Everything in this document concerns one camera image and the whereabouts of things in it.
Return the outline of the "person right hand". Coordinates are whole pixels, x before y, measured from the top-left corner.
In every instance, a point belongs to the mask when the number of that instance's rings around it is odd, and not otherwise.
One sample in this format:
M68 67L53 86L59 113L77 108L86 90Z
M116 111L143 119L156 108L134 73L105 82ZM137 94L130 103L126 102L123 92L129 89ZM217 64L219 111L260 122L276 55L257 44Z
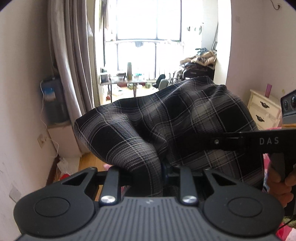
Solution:
M268 193L286 207L293 200L292 187L296 184L295 169L282 182L280 174L270 164L266 184L269 187Z

